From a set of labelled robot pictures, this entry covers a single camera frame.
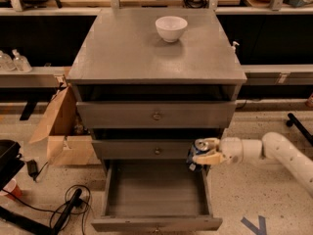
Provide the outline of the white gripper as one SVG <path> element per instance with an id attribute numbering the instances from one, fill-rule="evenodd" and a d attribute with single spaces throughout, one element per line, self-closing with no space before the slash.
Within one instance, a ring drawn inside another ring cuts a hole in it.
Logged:
<path id="1" fill-rule="evenodd" d="M 218 150 L 220 153 L 213 155 L 193 156 L 193 162 L 198 165 L 219 165 L 224 163 L 238 164 L 243 160 L 243 143 L 240 138 L 227 137 L 221 141 L 218 138 L 204 138 L 206 150 Z"/>

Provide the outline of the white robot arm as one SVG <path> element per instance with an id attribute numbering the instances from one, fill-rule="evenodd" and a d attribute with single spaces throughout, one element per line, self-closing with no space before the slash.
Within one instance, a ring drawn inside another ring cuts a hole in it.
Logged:
<path id="1" fill-rule="evenodd" d="M 191 145 L 187 163 L 191 171 L 223 163 L 247 163 L 262 169 L 284 167 L 313 196 L 313 161 L 277 132 L 268 132 L 261 139 L 197 139 Z"/>

